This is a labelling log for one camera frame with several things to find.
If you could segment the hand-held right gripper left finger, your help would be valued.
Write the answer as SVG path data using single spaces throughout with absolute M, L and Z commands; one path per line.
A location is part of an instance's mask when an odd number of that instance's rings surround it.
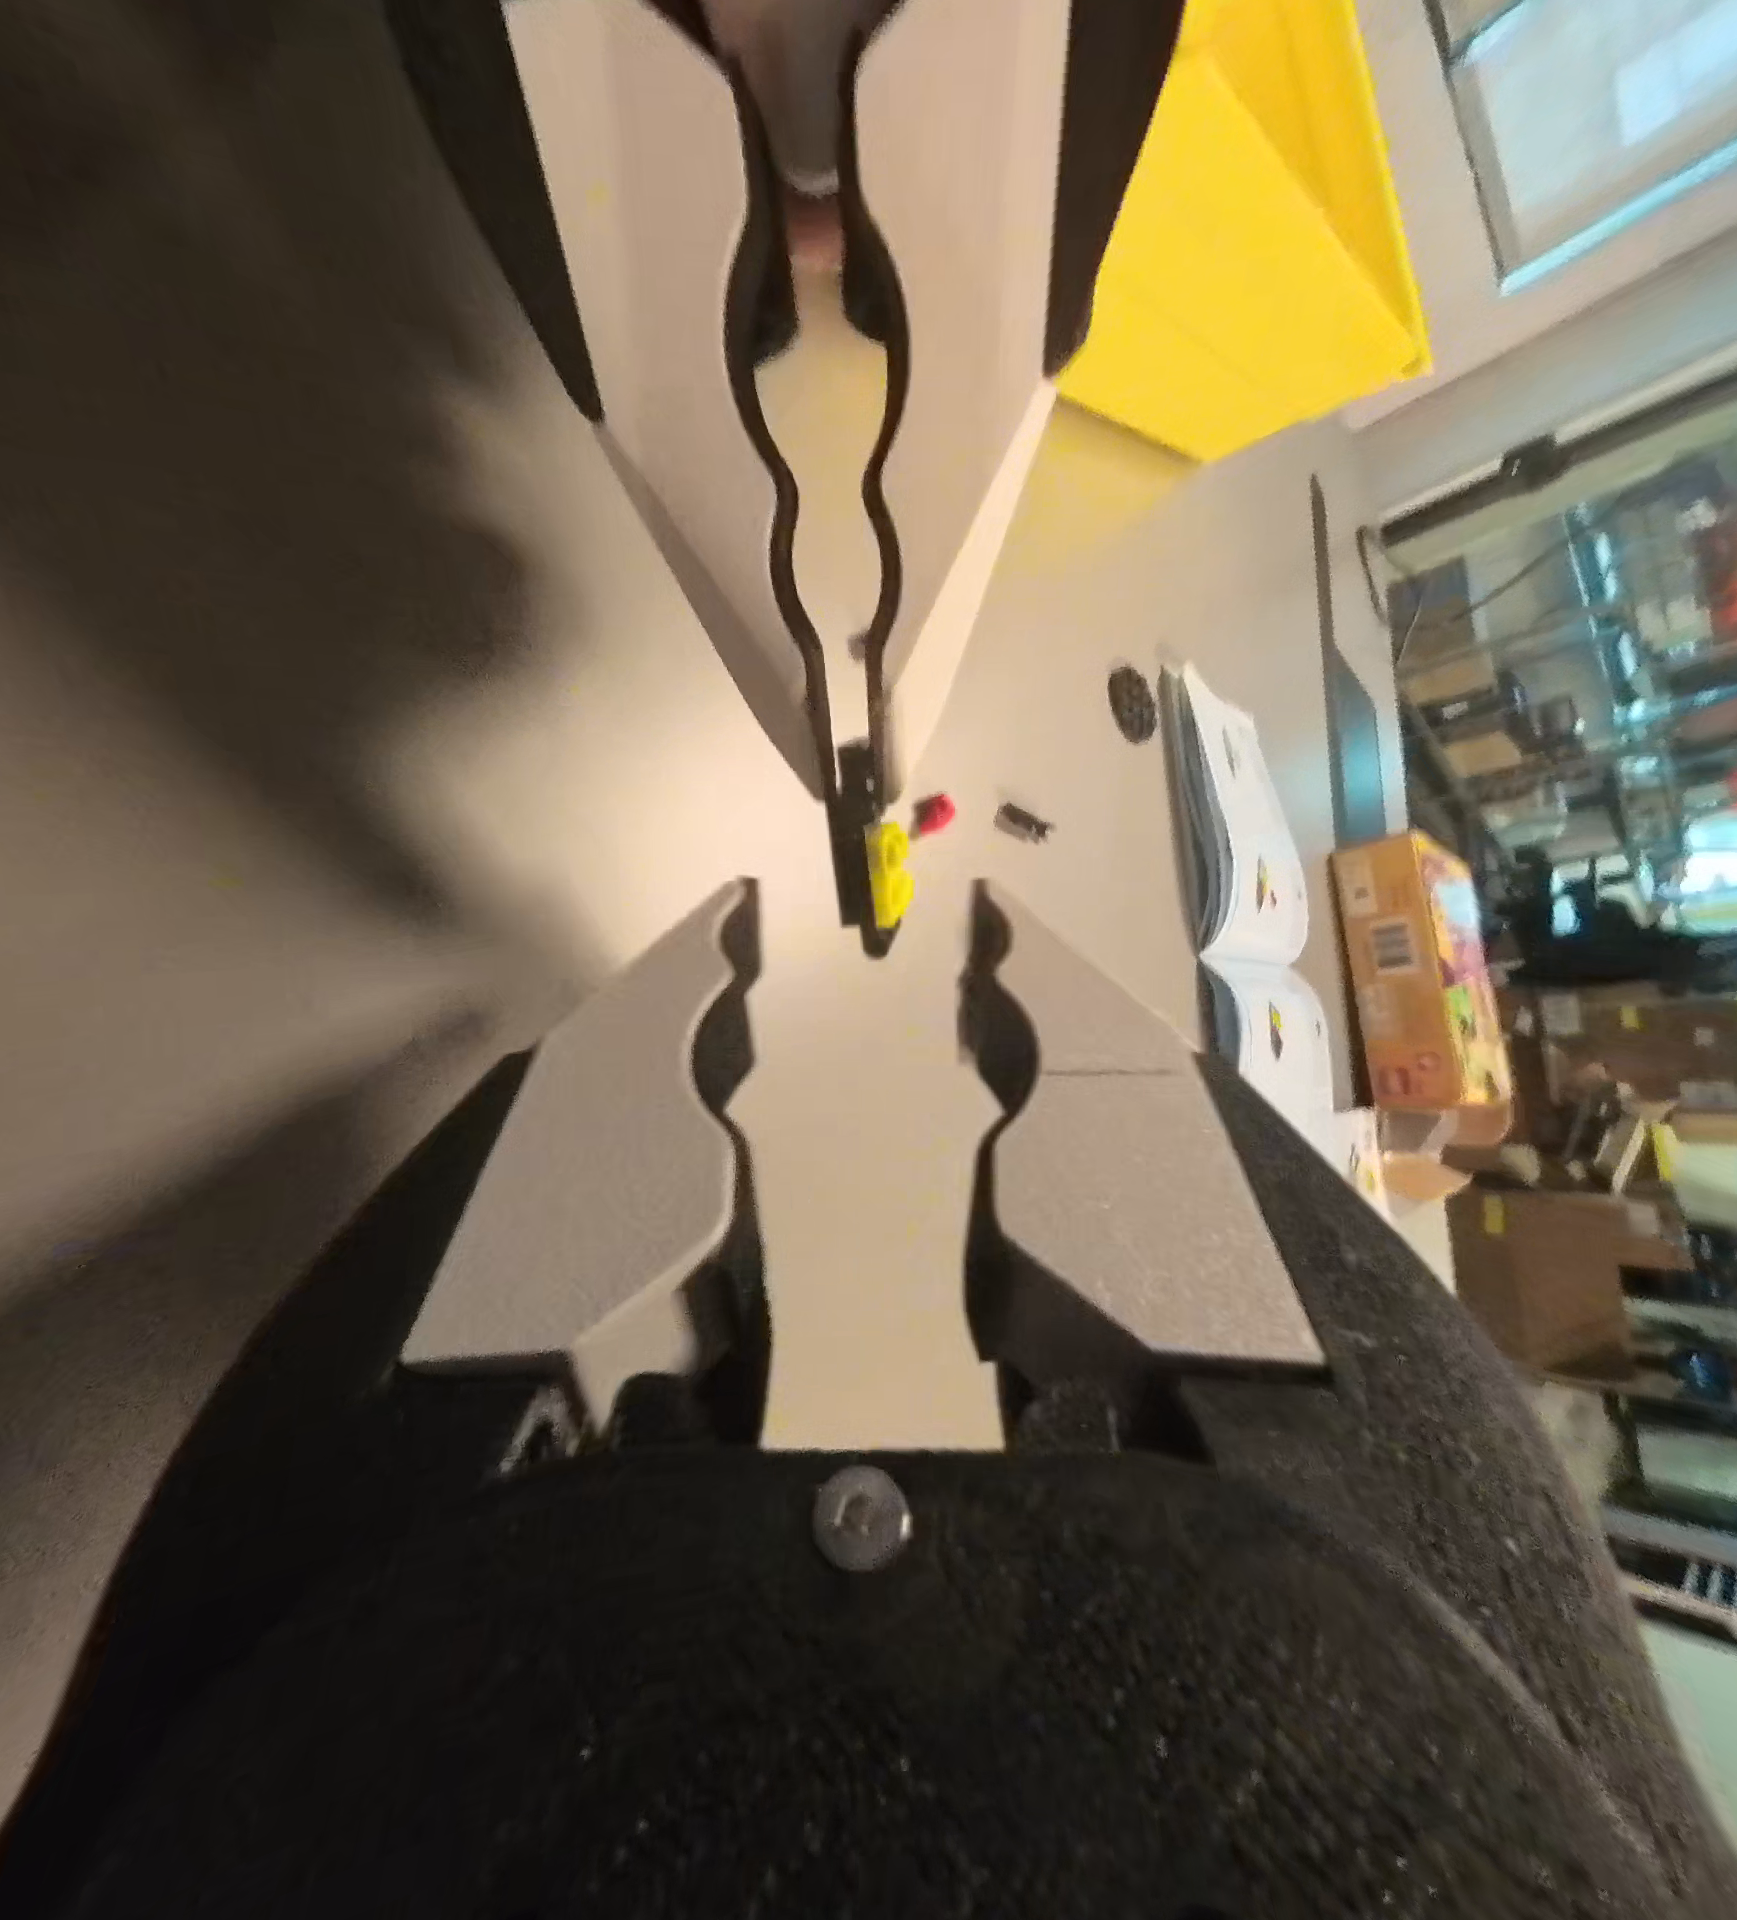
M 713 1421 L 766 1403 L 766 1283 L 748 1144 L 761 894 L 734 877 L 559 1022 L 400 1346 L 434 1377 L 564 1376 L 607 1421 L 637 1377 Z

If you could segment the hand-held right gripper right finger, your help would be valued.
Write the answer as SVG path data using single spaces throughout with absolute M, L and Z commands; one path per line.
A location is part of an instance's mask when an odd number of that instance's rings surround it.
M 960 1041 L 976 1147 L 967 1314 L 1013 1373 L 1322 1373 L 1203 1054 L 978 879 Z

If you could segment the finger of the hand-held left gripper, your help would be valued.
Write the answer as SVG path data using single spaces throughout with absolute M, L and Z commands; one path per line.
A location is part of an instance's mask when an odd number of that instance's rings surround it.
M 583 409 L 756 724 L 827 804 L 823 645 L 791 574 L 799 496 L 756 394 L 756 322 L 786 271 L 751 100 L 662 6 L 501 14 L 589 356 Z
M 1071 4 L 897 4 L 850 74 L 850 262 L 882 302 L 862 478 L 871 741 L 900 791 L 941 718 L 1046 423 Z

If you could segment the yellow plastic bin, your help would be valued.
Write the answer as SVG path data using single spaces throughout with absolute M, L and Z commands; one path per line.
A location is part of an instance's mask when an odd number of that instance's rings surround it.
M 1430 365 L 1357 4 L 1185 4 L 1060 399 L 1209 466 Z

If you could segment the black brick block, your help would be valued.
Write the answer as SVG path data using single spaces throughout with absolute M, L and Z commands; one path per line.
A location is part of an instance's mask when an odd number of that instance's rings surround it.
M 841 919 L 856 930 L 864 954 L 881 959 L 888 956 L 903 924 L 895 931 L 877 931 L 872 926 L 864 865 L 864 832 L 882 818 L 892 818 L 892 813 L 887 809 L 877 755 L 867 738 L 850 740 L 838 750 L 836 776 L 833 852 Z

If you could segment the closed instruction booklet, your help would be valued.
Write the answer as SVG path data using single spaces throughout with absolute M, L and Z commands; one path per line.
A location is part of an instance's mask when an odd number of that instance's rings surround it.
M 1447 1204 L 1474 1174 L 1452 1162 L 1458 1112 L 1352 1108 L 1332 1118 L 1334 1166 L 1388 1221 Z

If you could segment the orange cardboard toy box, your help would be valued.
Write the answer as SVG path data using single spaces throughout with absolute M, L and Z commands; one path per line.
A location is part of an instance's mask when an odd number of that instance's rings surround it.
M 1374 1106 L 1500 1140 L 1516 1085 L 1469 865 L 1409 827 L 1336 849 L 1330 881 Z

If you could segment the open instruction booklet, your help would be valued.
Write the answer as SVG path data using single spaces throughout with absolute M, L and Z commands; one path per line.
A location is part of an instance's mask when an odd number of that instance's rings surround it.
M 1160 715 L 1203 1044 L 1339 1164 L 1332 1029 L 1303 969 L 1312 931 L 1306 868 L 1258 725 L 1188 665 L 1163 671 Z

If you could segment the black office chair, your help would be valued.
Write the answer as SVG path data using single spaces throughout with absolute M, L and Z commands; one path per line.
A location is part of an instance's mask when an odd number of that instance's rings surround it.
M 1538 847 L 1516 854 L 1491 959 L 1524 992 L 1737 996 L 1737 927 L 1645 922 L 1595 875 L 1560 885 L 1551 856 Z

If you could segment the black upright stand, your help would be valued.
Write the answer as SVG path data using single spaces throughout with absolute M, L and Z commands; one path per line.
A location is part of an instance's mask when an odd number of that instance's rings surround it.
M 1733 404 L 1737 404 L 1737 364 L 1687 382 L 1666 396 L 1632 404 L 1592 428 L 1560 436 L 1544 434 L 1518 443 L 1480 478 L 1435 491 L 1407 512 L 1386 515 L 1378 524 L 1378 534 L 1388 545 L 1407 545 L 1496 507 L 1518 507 L 1574 479 L 1595 462 L 1626 453 L 1685 423 L 1718 415 Z

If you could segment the metal storage shelf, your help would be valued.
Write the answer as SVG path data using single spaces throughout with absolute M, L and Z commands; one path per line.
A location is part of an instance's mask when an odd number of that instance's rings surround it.
M 1360 534 L 1399 686 L 1506 852 L 1669 916 L 1737 902 L 1737 637 L 1699 536 L 1737 513 L 1737 436 L 1598 462 L 1409 543 Z

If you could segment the large paned window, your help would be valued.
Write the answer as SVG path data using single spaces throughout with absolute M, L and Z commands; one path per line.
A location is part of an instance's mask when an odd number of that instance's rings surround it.
M 1425 11 L 1508 294 L 1737 166 L 1737 1 Z

